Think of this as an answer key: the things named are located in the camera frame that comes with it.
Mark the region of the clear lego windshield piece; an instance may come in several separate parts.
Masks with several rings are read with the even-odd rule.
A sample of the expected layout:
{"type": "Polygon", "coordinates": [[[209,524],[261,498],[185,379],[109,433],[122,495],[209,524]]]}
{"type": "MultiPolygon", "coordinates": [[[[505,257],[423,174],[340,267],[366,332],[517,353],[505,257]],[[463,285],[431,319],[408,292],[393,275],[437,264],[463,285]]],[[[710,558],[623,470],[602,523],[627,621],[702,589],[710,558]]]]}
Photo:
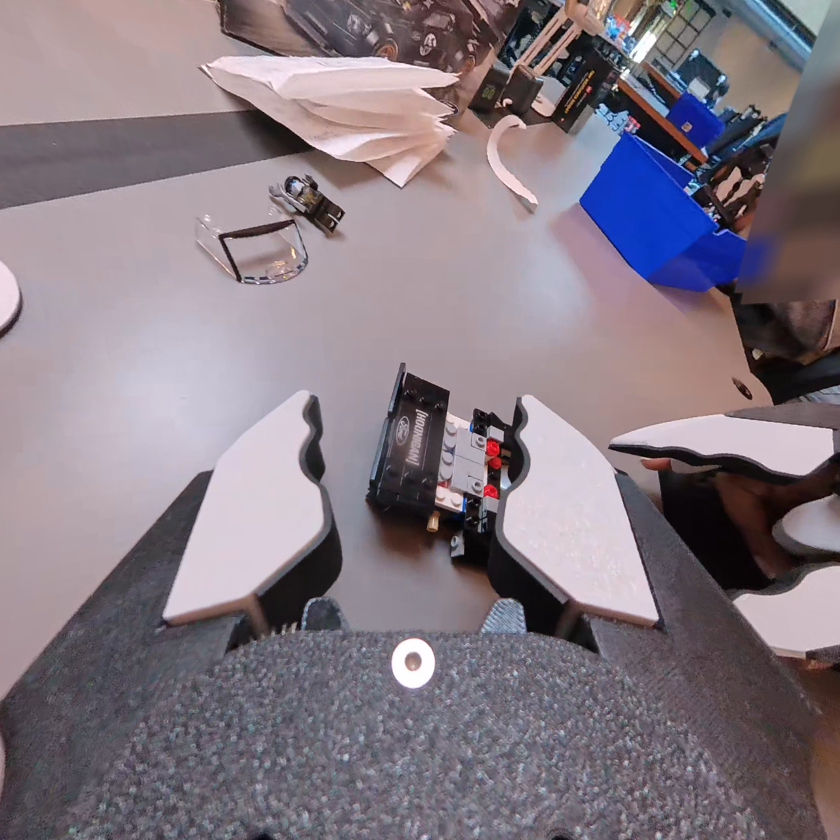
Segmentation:
{"type": "Polygon", "coordinates": [[[249,226],[199,216],[194,234],[207,257],[240,285],[277,285],[299,277],[309,266],[298,223],[276,209],[249,226]]]}

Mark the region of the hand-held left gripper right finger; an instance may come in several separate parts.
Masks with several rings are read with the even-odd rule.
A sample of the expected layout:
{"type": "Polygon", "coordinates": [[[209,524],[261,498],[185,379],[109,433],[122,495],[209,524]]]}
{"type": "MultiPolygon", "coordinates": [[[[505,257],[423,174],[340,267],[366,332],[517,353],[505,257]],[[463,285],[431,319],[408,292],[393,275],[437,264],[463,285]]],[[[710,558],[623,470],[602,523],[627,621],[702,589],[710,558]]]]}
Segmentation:
{"type": "Polygon", "coordinates": [[[533,395],[517,400],[508,477],[487,572],[529,631],[568,637],[582,616],[659,624],[616,471],[533,395]]]}

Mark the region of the crumpled white paper bag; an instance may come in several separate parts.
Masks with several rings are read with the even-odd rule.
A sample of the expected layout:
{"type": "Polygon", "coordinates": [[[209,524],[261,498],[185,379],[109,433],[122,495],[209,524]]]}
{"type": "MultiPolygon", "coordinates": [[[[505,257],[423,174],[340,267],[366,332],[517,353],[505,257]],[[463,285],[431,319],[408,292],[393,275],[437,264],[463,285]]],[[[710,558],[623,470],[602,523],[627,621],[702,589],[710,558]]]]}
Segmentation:
{"type": "Polygon", "coordinates": [[[453,111],[429,90],[459,77],[385,58],[224,56],[201,66],[242,98],[338,161],[366,163],[396,186],[445,148],[453,111]]]}

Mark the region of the torn white paper strip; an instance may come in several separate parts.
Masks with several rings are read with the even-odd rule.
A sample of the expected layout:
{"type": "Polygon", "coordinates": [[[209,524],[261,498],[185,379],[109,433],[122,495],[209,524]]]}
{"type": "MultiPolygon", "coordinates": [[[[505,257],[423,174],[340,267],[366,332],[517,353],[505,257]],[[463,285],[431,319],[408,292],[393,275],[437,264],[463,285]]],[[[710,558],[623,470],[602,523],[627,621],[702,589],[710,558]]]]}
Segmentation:
{"type": "Polygon", "coordinates": [[[527,212],[535,214],[539,199],[519,177],[516,152],[524,140],[527,125],[516,115],[501,117],[490,129],[486,142],[486,161],[491,173],[527,212]]]}

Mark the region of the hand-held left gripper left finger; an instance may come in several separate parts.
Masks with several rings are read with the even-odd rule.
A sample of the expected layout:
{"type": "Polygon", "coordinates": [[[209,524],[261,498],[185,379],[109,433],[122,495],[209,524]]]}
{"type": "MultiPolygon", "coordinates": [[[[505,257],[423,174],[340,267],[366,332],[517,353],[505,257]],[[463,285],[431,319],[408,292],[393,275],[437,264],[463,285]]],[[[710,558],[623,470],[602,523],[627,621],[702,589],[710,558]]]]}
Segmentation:
{"type": "Polygon", "coordinates": [[[342,569],[320,448],[319,399],[297,392],[218,460],[162,620],[243,614],[252,628],[298,623],[342,569]]]}

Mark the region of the tall black box device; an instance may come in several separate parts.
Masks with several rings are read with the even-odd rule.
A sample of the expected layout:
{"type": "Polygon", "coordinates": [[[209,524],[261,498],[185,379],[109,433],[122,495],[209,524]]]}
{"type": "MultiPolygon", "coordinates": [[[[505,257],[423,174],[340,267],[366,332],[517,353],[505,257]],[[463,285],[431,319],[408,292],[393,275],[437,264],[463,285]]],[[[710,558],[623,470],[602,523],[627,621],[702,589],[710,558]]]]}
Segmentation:
{"type": "Polygon", "coordinates": [[[562,131],[578,133],[624,69],[622,51],[597,36],[583,49],[570,83],[561,96],[552,121],[562,131]]]}

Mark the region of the small black lego assembly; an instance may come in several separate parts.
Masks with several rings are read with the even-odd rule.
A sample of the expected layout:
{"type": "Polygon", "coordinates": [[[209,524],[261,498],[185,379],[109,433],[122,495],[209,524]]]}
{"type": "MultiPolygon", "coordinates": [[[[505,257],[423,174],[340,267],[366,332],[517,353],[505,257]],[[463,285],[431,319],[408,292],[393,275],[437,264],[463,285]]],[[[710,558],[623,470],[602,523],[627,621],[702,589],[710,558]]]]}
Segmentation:
{"type": "Polygon", "coordinates": [[[334,234],[343,220],[342,207],[327,198],[309,174],[290,175],[283,182],[269,186],[268,192],[275,202],[285,204],[326,235],[334,234]]]}

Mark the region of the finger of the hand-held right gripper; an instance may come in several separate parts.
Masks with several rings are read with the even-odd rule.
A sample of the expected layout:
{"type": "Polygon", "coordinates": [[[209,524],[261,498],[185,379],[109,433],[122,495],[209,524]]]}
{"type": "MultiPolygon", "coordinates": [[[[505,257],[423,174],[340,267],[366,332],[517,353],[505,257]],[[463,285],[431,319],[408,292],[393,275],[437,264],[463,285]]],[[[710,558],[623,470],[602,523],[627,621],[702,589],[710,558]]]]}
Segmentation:
{"type": "Polygon", "coordinates": [[[609,449],[764,481],[797,481],[838,455],[838,430],[716,414],[641,427],[615,437],[609,449]]]}
{"type": "Polygon", "coordinates": [[[778,656],[839,659],[839,564],[811,563],[761,591],[731,593],[731,601],[778,656]]]}

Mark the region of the lego set box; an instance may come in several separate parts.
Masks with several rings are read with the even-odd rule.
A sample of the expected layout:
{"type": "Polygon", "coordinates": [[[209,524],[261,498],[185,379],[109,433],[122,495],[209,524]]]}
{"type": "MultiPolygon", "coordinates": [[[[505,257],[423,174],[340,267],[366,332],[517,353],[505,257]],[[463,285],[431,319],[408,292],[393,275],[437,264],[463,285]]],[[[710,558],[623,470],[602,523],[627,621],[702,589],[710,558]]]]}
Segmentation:
{"type": "Polygon", "coordinates": [[[467,77],[517,1],[219,1],[223,33],[275,56],[381,57],[467,77]]]}

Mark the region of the lego car model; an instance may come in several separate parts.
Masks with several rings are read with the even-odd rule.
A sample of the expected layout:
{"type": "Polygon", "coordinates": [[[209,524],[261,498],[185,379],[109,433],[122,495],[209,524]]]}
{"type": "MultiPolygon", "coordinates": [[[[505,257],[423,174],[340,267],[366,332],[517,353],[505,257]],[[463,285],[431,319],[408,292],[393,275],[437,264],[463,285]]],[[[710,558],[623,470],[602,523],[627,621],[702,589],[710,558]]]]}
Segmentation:
{"type": "Polygon", "coordinates": [[[452,528],[450,559],[484,570],[510,485],[513,426],[478,408],[459,417],[448,402],[449,390],[400,364],[366,498],[425,520],[431,533],[452,528]]]}

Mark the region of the black box-shaped device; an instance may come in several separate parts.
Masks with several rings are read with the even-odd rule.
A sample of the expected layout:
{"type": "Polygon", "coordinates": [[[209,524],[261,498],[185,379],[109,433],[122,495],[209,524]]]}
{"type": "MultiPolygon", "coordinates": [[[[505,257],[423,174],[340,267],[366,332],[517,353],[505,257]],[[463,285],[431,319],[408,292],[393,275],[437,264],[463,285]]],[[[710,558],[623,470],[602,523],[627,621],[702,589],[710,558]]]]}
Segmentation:
{"type": "Polygon", "coordinates": [[[471,99],[469,108],[476,113],[492,112],[508,85],[510,74],[511,69],[504,62],[494,61],[471,99]]]}
{"type": "Polygon", "coordinates": [[[500,105],[525,120],[543,87],[544,79],[526,65],[515,66],[500,96],[500,105]]]}

